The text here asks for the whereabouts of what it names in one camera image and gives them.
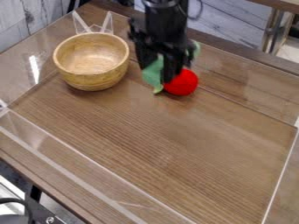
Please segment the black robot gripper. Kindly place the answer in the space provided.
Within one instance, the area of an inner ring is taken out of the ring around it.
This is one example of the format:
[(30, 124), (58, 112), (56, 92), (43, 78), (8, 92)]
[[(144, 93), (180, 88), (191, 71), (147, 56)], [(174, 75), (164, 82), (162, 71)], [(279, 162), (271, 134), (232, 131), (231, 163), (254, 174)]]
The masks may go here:
[(183, 65), (191, 65), (195, 44), (187, 38), (188, 0), (140, 0), (144, 15), (128, 19), (128, 38), (135, 43), (135, 55), (146, 69), (163, 55), (163, 83), (170, 83)]

